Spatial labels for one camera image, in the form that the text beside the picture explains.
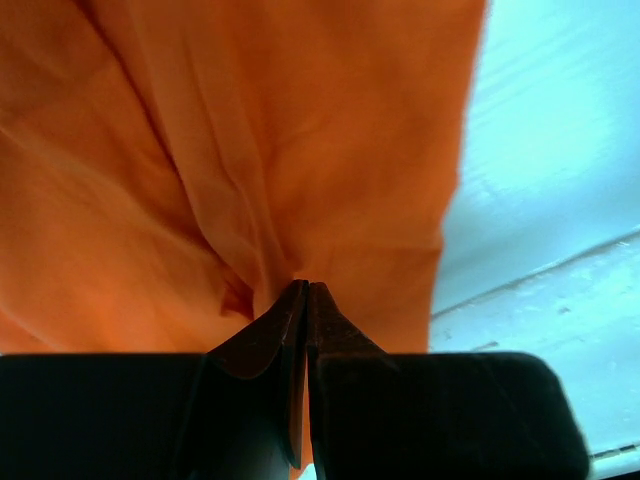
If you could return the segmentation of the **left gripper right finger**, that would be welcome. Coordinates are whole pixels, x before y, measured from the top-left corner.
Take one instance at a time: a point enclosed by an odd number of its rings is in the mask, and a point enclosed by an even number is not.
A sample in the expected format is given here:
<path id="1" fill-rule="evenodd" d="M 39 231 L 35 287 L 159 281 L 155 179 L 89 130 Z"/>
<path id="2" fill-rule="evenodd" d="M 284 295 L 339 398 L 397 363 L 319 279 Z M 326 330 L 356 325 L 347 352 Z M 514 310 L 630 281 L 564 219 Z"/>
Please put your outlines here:
<path id="1" fill-rule="evenodd" d="M 390 354 L 307 297 L 309 415 L 321 479 L 584 479 L 557 375 L 520 352 Z"/>

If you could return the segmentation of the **orange t shirt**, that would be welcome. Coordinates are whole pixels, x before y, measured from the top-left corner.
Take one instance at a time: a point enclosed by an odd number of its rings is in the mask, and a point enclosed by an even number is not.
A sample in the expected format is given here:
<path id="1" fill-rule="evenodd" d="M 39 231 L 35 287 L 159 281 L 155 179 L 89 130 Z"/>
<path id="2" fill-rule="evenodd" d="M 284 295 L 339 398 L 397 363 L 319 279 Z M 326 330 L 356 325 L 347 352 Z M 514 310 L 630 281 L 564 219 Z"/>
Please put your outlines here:
<path id="1" fill-rule="evenodd" d="M 2 352 L 204 352 L 296 278 L 424 352 L 487 10 L 3 2 Z"/>

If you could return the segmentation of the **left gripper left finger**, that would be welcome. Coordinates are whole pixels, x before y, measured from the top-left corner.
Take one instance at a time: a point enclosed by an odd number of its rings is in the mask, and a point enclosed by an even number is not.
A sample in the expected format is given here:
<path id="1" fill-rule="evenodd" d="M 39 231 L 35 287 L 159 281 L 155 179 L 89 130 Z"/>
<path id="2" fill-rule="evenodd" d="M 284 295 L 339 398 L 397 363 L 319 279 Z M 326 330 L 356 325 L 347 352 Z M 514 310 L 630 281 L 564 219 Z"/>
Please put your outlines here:
<path id="1" fill-rule="evenodd" d="M 5 479 L 285 479 L 301 463 L 308 285 L 207 353 L 1 359 Z"/>

